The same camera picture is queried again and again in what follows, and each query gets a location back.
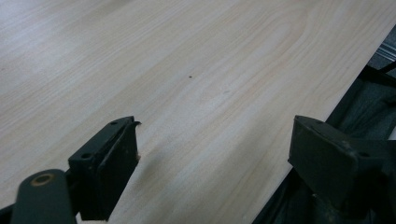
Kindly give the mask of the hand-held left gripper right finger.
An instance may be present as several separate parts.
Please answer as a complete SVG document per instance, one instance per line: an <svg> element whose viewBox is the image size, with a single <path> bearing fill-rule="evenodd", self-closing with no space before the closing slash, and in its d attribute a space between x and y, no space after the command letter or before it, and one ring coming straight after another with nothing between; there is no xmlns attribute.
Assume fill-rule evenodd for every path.
<svg viewBox="0 0 396 224"><path fill-rule="evenodd" d="M350 137L317 119L294 118L289 163L347 218L372 210L396 219L396 140Z"/></svg>

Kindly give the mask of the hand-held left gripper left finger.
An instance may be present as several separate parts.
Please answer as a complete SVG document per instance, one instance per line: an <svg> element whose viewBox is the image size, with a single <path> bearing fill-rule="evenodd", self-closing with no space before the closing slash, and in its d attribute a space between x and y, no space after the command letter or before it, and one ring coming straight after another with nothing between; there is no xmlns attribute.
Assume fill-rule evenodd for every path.
<svg viewBox="0 0 396 224"><path fill-rule="evenodd" d="M109 122L69 159L73 205L83 220L107 220L139 162L135 128L125 117Z"/></svg>

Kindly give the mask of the dark cloth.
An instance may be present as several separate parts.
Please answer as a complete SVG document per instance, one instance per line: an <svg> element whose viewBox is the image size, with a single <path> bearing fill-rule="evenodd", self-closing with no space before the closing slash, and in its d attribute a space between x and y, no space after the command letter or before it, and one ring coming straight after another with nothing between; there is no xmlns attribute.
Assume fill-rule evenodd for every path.
<svg viewBox="0 0 396 224"><path fill-rule="evenodd" d="M358 76L325 122L365 140L392 140L396 128L396 78L368 70ZM286 179L253 224L396 224L370 210L363 218L347 218L317 195L292 166Z"/></svg>

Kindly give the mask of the metal rail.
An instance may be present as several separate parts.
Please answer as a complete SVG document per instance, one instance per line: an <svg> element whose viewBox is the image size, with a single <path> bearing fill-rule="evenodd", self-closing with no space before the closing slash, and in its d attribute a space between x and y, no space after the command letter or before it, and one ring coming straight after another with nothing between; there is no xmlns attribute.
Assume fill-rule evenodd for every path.
<svg viewBox="0 0 396 224"><path fill-rule="evenodd" d="M375 69L382 69L394 62L396 62L396 25L375 51L368 65Z"/></svg>

